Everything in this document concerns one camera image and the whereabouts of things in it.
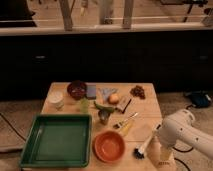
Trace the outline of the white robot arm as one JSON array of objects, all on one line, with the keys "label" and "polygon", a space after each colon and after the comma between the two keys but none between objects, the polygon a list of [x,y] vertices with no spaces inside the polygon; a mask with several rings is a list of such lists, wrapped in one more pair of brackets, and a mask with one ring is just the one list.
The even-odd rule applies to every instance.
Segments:
[{"label": "white robot arm", "polygon": [[158,139],[166,149],[180,140],[213,160],[213,136],[193,127],[195,116],[187,109],[180,109],[166,116],[157,131]]}]

